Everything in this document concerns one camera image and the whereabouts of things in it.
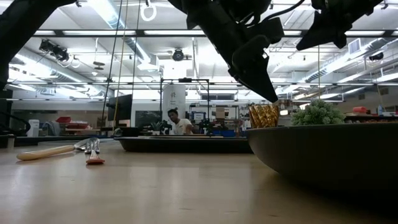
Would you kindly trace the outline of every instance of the man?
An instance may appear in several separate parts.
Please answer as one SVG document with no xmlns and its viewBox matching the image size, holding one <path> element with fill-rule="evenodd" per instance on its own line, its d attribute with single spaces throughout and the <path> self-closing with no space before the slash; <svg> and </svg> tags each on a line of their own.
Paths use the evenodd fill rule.
<svg viewBox="0 0 398 224">
<path fill-rule="evenodd" d="M 180 119 L 178 118 L 178 112 L 175 109 L 169 110 L 167 112 L 170 120 L 172 120 L 175 124 L 174 134 L 176 135 L 184 135 L 184 134 L 193 134 L 192 129 L 193 126 L 188 119 Z"/>
</svg>

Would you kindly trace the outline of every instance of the green plant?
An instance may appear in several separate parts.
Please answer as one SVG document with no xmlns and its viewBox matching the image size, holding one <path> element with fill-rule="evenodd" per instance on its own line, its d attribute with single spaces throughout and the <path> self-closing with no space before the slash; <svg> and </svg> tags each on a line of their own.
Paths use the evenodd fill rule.
<svg viewBox="0 0 398 224">
<path fill-rule="evenodd" d="M 314 100 L 305 110 L 299 110 L 292 115 L 294 126 L 314 124 L 342 124 L 345 116 L 331 103 L 323 100 Z"/>
<path fill-rule="evenodd" d="M 161 122 L 152 122 L 150 124 L 152 126 L 152 128 L 154 129 L 154 131 L 160 131 L 160 128 L 162 127 L 162 123 Z"/>
</svg>

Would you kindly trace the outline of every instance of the shelf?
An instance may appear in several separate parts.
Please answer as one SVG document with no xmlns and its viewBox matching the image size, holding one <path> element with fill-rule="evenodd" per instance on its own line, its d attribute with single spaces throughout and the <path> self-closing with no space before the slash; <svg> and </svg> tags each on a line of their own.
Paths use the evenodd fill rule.
<svg viewBox="0 0 398 224">
<path fill-rule="evenodd" d="M 370 121 L 370 120 L 390 120 L 390 121 L 398 121 L 398 116 L 347 116 L 345 121 L 355 120 L 355 121 Z"/>
</svg>

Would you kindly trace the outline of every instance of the gold cup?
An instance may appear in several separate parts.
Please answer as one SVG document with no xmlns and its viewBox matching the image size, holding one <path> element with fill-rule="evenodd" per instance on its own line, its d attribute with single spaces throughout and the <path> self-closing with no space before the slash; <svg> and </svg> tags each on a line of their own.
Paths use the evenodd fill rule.
<svg viewBox="0 0 398 224">
<path fill-rule="evenodd" d="M 278 125 L 279 108 L 274 105 L 249 107 L 252 128 L 274 128 Z"/>
</svg>

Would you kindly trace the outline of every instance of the black bowl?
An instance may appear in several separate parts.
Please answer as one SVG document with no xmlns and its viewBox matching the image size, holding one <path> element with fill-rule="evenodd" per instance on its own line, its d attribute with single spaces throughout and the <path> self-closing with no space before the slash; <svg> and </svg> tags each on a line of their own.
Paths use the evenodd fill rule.
<svg viewBox="0 0 398 224">
<path fill-rule="evenodd" d="M 398 124 L 252 129 L 248 141 L 265 165 L 325 190 L 398 190 Z"/>
<path fill-rule="evenodd" d="M 115 138 L 130 152 L 252 153 L 246 138 L 148 136 Z"/>
</svg>

